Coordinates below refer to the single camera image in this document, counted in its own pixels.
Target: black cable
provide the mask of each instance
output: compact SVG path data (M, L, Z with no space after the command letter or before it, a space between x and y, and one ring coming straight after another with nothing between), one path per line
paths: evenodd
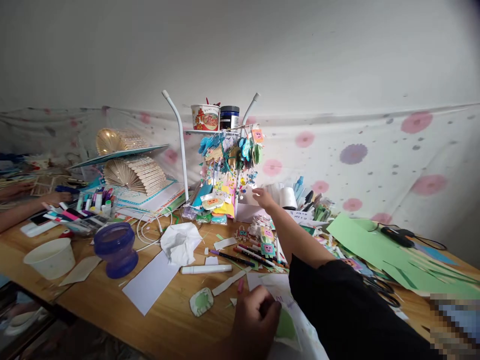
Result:
M416 236L416 235L415 235L415 238L418 239L418 240L420 240L420 241L421 241L422 243L424 243L425 245L428 245L429 247L434 248L435 250L440 250L440 251L446 251L446 250L448 250L447 246L445 246L445 245L442 244L441 242L438 242L438 241L435 241L435 240L430 240L430 239L427 239L426 237L421 237L421 236ZM442 246L443 248L438 248L438 247L432 246L432 245L430 245L429 243L423 241L422 239L428 240L428 241L430 241L430 242L432 242L432 243L435 243L435 244L438 244L438 245Z
M368 232L369 232L369 233L374 232L375 230L377 230L377 229L379 228L380 225L387 226L387 227L392 227L392 226L394 226L394 227L397 227L397 228L401 229L400 226L395 225L395 224L387 225L387 224L383 224L383 223L379 222L379 223L376 224L376 227L375 227L373 230L370 230L370 231L368 231ZM435 250L440 250L440 251L447 251L447 250L448 250L447 246L445 246L445 245L442 244L441 242L438 242L438 241L435 241L435 240L430 240L430 239L427 239L426 237L421 237L421 236L417 236L417 235L415 235L415 238L416 238L417 240L421 241L422 243L424 243L425 245L428 245L429 247L431 247L431 248L433 248L433 249L435 249ZM425 242L425 241L422 240L422 239L427 240L427 241L432 242L432 243L435 243L435 244L438 244L438 245L441 246L441 248L432 246L431 244L429 244L428 242Z

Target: white cloth backdrop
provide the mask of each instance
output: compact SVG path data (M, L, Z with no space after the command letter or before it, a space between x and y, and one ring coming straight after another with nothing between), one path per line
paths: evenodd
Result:
M182 116L186 129L191 115ZM480 200L480 105L392 114L251 117L266 135L257 183L295 182L322 192L337 210L393 223L447 242L448 229ZM116 109L34 109L0 114L0 151L96 156L103 127L133 128L152 145L169 143L155 157L182 180L178 125L172 114ZM200 178L201 135L185 139L188 182Z

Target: human hand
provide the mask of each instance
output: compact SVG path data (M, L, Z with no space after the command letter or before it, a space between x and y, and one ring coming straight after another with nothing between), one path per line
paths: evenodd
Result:
M266 359L279 325L282 305L265 286L259 285L248 295L238 298L230 337L237 342L235 351L242 359Z
M72 201L72 194L69 192L51 192L47 195L43 195L38 198L40 203L47 203L53 205L54 207L58 207L62 202L69 202Z
M258 202L258 205L264 208L267 213L279 206L272 198L272 195L270 195L265 189L258 187L251 192L253 193L253 198Z
M0 190L0 201L12 201L22 195L30 193L34 184L32 182L21 182L4 187Z

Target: white drying rack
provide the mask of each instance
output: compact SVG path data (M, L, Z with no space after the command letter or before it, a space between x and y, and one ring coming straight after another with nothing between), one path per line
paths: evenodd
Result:
M183 169L183 186L185 187L185 201L187 202L189 200L189 185L188 185L188 179L187 179L187 163L185 160L185 143L184 143L184 127L182 125L182 119L180 118L179 111L177 110L177 107L175 106L174 102L170 98L169 93L167 90L163 90L161 92L163 97L166 99L168 104L171 106L171 109L173 110L176 121L178 122L178 131L180 133L180 151L181 151L181 166ZM242 126L245 126L247 124L247 119L249 118L250 112L252 111L252 108L254 107L254 104L257 102L259 99L260 94L257 92L255 96L253 97L250 106L246 110L245 115L243 116L243 121L241 122ZM216 134L219 133L219 131L203 131L203 130L186 130L185 132L188 132L190 134ZM235 204L238 204L238 196L235 197ZM235 218L237 217L237 208L238 206L235 207Z

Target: instant noodle cup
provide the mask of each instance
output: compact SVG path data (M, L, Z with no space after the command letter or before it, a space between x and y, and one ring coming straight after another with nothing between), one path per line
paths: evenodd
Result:
M220 128L220 106L192 105L191 118L194 130L218 131Z

